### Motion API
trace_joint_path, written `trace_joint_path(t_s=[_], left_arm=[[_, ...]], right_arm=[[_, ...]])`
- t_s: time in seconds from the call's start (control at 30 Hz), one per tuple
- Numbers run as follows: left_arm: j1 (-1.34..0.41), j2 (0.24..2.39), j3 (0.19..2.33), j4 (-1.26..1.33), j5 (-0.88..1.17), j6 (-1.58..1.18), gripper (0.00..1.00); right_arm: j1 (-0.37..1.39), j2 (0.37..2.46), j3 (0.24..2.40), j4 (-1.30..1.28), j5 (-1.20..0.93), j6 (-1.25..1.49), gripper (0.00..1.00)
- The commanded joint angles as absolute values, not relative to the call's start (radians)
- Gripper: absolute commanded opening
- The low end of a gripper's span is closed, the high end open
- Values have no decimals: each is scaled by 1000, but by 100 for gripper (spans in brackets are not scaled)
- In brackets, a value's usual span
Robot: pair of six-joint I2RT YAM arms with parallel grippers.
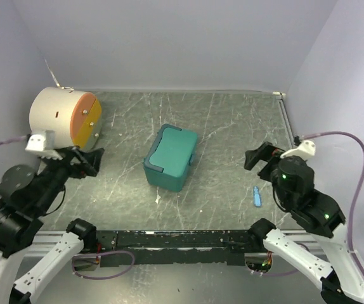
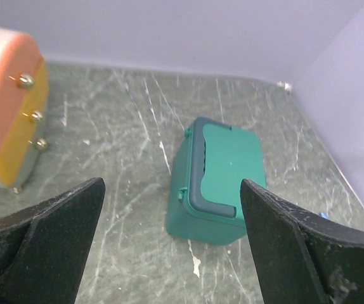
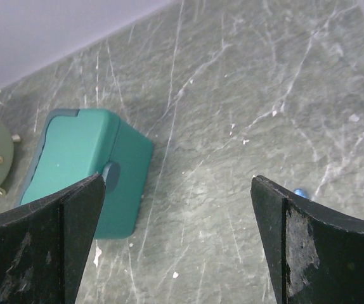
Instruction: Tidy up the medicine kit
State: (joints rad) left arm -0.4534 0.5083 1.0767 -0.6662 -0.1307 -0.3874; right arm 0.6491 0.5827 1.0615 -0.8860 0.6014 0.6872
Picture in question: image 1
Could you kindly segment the teal medicine kit box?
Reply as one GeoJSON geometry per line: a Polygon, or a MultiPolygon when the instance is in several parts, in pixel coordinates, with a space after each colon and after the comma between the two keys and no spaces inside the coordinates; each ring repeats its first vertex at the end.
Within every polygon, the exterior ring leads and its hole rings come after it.
{"type": "Polygon", "coordinates": [[[168,123],[161,126],[143,160],[147,182],[178,193],[182,190],[197,147],[198,134],[168,123]]]}

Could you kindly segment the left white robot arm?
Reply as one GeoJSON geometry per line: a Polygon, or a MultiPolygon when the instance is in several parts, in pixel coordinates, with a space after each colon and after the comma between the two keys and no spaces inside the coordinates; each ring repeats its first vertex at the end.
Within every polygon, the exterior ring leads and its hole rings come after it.
{"type": "Polygon", "coordinates": [[[77,253],[98,247],[96,227],[82,219],[71,221],[61,240],[22,279],[18,268],[43,225],[42,218],[69,178],[96,177],[103,148],[82,152],[77,146],[58,149],[58,159],[45,160],[37,174],[28,165],[8,169],[0,183],[0,303],[34,303],[60,269],[77,253]]]}

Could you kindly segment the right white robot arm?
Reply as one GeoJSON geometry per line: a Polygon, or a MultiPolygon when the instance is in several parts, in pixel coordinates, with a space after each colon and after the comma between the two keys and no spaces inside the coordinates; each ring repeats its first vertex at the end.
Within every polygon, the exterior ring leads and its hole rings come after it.
{"type": "Polygon", "coordinates": [[[317,242],[327,260],[314,256],[265,218],[248,230],[248,244],[290,263],[319,289],[325,303],[364,303],[364,262],[351,248],[351,219],[335,199],[315,189],[315,172],[307,164],[315,151],[309,140],[288,151],[264,142],[245,152],[244,168],[252,170],[265,162],[259,178],[271,183],[278,206],[317,242]]]}

